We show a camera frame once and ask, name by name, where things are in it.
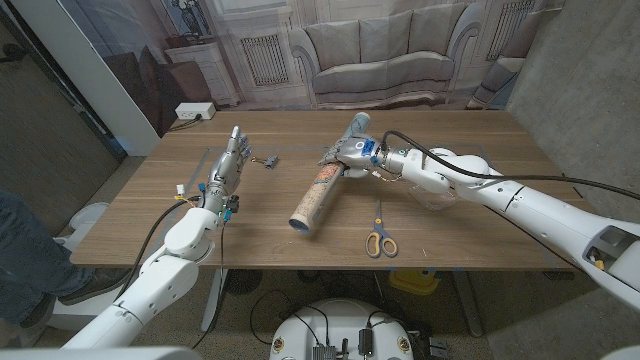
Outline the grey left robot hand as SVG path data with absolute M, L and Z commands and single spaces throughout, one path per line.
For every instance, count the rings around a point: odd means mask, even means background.
M 240 184 L 240 176 L 251 148 L 248 136 L 236 125 L 230 135 L 226 150 L 212 165 L 202 207 L 218 213 Z

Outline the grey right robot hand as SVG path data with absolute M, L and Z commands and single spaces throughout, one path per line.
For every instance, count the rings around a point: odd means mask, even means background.
M 379 147 L 380 141 L 367 134 L 343 137 L 325 152 L 318 164 L 338 163 L 343 166 L 344 177 L 362 178 L 374 167 L 371 157 Z

